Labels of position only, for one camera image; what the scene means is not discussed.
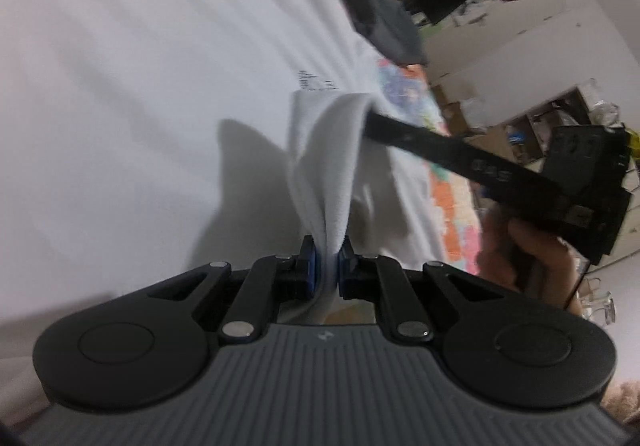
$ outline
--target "silver screw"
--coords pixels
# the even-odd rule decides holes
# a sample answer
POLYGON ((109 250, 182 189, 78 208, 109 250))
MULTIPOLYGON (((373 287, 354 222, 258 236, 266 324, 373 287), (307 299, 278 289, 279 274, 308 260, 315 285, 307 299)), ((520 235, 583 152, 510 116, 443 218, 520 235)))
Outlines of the silver screw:
POLYGON ((427 338, 431 329, 421 321, 405 321, 398 325, 398 332, 407 338, 427 338))
POLYGON ((230 321, 222 327, 223 334, 230 338, 247 338, 254 331, 254 326, 248 321, 230 321))

